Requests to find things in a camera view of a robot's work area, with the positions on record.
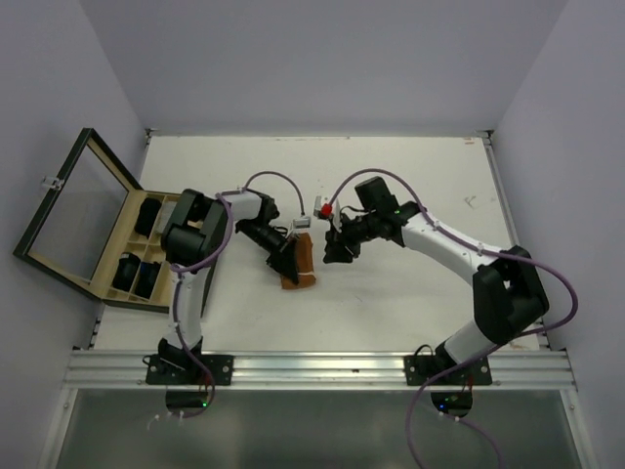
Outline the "orange underwear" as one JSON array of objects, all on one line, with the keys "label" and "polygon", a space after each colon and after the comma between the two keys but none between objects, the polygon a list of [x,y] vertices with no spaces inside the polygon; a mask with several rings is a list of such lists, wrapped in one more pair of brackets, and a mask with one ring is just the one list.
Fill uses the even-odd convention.
[{"label": "orange underwear", "polygon": [[313,241],[309,233],[298,233],[295,236],[295,259],[298,273],[298,282],[281,276],[280,284],[283,290],[305,289],[315,286],[316,276],[313,267]]}]

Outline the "grey striped underwear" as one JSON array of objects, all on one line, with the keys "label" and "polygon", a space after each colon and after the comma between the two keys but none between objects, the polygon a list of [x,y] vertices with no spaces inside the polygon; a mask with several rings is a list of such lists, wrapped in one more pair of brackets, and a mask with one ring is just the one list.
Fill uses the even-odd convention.
[{"label": "grey striped underwear", "polygon": [[176,205],[177,205],[176,201],[168,201],[163,204],[162,211],[160,213],[160,218],[158,221],[158,225],[156,228],[156,231],[158,233],[162,234],[165,231]]}]

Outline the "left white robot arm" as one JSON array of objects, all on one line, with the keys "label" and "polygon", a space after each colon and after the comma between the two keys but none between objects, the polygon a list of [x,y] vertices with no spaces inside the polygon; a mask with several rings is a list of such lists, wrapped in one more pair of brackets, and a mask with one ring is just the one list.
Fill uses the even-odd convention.
[{"label": "left white robot arm", "polygon": [[181,383],[192,383],[202,374],[205,284],[233,234],[253,240],[269,253],[270,268],[299,282],[296,240],[271,225],[278,216],[274,199],[261,192],[222,192],[211,198],[187,189],[180,195],[161,236],[173,286],[169,329],[157,356]]}]

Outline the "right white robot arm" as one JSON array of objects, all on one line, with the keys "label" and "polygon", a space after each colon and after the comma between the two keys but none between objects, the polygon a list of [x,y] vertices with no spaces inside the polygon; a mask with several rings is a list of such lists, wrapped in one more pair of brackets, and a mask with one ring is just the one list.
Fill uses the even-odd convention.
[{"label": "right white robot arm", "polygon": [[523,248],[464,240],[429,218],[417,202],[399,203],[380,177],[358,184],[355,191],[361,206],[353,218],[336,202],[315,201],[314,216],[330,224],[324,263],[349,264],[364,242],[383,239],[428,256],[472,288],[472,319],[420,361],[422,373],[457,383],[469,373],[471,357],[508,344],[548,312],[546,292]]}]

